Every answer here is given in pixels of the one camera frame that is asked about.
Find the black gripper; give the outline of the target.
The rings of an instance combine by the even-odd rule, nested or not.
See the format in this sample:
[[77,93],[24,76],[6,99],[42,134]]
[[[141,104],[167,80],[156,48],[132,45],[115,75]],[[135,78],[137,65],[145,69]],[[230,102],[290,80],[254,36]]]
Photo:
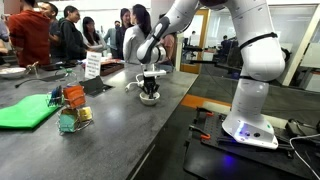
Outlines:
[[155,81],[155,77],[143,77],[143,87],[142,90],[146,93],[146,94],[154,94],[158,88],[159,88],[159,84],[156,83]]

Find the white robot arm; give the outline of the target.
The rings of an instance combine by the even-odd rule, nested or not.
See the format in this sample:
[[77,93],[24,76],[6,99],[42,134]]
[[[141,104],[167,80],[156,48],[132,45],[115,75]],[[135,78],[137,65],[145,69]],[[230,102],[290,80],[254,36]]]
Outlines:
[[267,0],[175,0],[137,50],[142,64],[160,60],[160,39],[184,31],[202,7],[229,10],[243,60],[230,112],[223,130],[238,143],[267,149],[279,147],[274,128],[261,114],[269,82],[285,69]]

